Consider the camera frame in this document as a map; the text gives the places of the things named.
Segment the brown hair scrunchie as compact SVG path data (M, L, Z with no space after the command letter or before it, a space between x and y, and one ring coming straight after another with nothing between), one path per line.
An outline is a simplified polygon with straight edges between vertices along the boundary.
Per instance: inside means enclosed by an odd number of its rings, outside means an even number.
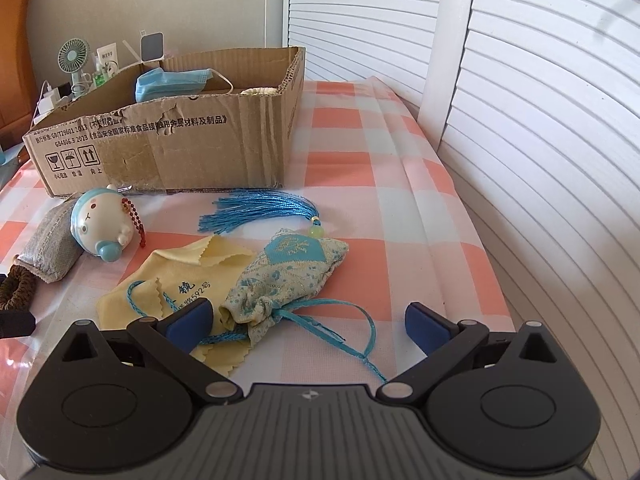
M32 305L37 289L37 278L22 266L11 266L9 273L1 275L0 309L26 312Z

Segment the yellow cleaning cloth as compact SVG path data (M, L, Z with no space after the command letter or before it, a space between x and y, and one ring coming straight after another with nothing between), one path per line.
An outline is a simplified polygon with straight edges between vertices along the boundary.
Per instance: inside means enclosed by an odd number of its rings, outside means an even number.
M215 313L255 253L214 235L151 252L138 270L96 302L102 330L120 330L137 318L162 320L197 299Z

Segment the grey sachet pouch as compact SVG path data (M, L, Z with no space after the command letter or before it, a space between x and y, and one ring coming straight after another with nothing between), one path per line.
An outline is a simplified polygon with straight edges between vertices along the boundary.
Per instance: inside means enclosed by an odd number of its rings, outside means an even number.
M16 266L46 284L66 277L84 253L70 232L70 216L77 200L77 196L70 196L44 215L25 248L14 258Z

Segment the floral blue drawstring pouch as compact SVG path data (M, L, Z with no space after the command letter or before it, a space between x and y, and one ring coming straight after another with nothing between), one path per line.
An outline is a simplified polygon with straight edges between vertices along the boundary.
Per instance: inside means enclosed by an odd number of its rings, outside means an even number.
M384 380L384 375L370 361L378 336L371 315L352 302L319 296L348 251L348 244L335 238L312 237L291 230L277 232L242 271L220 305L222 326L243 334L251 346L256 346L270 328L285 320L349 354L379 380ZM319 306L350 307L362 314L369 326L364 349L352 348L335 330L299 312Z

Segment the blue white round toy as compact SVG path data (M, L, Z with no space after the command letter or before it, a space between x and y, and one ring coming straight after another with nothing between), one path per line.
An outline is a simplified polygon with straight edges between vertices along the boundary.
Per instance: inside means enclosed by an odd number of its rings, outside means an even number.
M137 240L145 246L143 223L134 203L114 185L82 194L70 215L70 232L88 254L115 262Z

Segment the blue tassel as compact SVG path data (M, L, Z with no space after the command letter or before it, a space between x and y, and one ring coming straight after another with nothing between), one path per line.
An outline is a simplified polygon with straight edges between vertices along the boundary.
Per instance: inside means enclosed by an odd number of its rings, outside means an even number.
M302 196L268 188L243 190L238 188L228 196L218 198L216 211L204 214L198 220L200 232L226 234L239 226L257 221L281 217L302 217L310 222L309 235L318 240L324 235L319 211L310 200ZM186 322L179 321L171 325L169 340L185 352L190 352L199 344L218 344L226 341L244 341L248 339L245 328L227 330L221 335L212 335L214 311L197 308L195 314L187 313Z

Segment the blue face mask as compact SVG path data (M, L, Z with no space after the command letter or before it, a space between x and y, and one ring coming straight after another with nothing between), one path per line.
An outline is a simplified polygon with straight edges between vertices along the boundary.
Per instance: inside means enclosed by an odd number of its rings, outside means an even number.
M223 74L212 68L204 70L185 70L184 72L166 72L161 67L148 70L140 75L134 87L134 99L137 103L154 99L171 98L172 96L192 96L202 92L209 79L218 76L228 84L228 92L232 93L234 85Z

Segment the cream knitted scrunchie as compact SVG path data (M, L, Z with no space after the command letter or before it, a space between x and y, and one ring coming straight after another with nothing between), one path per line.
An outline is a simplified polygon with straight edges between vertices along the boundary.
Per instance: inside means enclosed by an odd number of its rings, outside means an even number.
M254 87L247 88L240 92L240 96L276 96L278 94L278 88L273 87Z

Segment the pink checkered bed sheet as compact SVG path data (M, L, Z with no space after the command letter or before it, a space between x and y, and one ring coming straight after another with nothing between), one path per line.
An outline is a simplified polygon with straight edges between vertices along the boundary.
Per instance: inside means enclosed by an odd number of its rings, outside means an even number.
M324 232L349 253L321 296L358 304L374 319L371 361L393 377L420 361L404 329L405 308L419 301L459 321L475 318L492 330L513 330L494 271L454 184L408 110L377 79L307 81L297 113L285 187L320 212ZM153 249L195 242L198 219L215 194L134 196L146 246L134 243L122 260L83 256L62 282L39 284L32 338L1 341L1 422L17 404L49 347L78 318L96 318L94 304L134 272ZM1 192L1 272L9 270L49 209L29 162ZM232 373L252 382L379 382L362 363L299 327L270 330Z

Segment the brown cardboard box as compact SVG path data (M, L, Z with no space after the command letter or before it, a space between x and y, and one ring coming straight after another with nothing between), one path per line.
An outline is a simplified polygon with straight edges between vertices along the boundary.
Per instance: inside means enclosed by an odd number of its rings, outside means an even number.
M24 137L51 196L114 185L134 192L280 188L302 102L302 47L239 48L165 58L166 72L212 68L218 76L192 96L137 103L138 64L54 110ZM247 88L276 96L240 96Z

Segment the wooden headboard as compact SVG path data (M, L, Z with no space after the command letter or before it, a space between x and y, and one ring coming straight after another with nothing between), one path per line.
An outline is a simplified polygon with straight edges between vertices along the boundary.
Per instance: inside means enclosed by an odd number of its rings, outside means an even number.
M29 0L1 0L1 147L20 143L30 128L37 89L27 36Z

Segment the white power strip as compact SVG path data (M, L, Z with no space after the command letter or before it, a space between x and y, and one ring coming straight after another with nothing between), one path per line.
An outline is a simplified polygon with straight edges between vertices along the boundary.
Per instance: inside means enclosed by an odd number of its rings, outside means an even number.
M32 118L32 125L39 124L58 107L68 103L68 96L61 96L58 87L53 88L46 80L43 81L40 96Z

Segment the green bottle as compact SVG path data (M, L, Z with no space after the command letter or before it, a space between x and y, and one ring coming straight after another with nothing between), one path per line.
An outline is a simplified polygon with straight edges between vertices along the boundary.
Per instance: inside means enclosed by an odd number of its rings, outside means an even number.
M96 71L93 73L93 83L96 88L103 86L111 78L111 60L102 61L99 58L96 61Z

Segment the mint green desk fan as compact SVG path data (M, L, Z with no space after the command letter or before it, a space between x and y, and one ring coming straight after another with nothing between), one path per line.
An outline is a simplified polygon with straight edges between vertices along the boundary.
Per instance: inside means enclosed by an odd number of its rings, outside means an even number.
M87 83L82 70L88 62L89 45L86 40L72 38L66 40L58 50L58 68L70 76L70 88L75 98L87 91Z

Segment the white louvered closet doors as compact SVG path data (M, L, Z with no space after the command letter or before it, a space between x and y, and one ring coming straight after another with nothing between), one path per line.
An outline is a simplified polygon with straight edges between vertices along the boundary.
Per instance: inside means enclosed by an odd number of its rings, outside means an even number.
M381 77L418 116L515 322L602 411L589 465L639 470L639 0L283 0L312 79Z

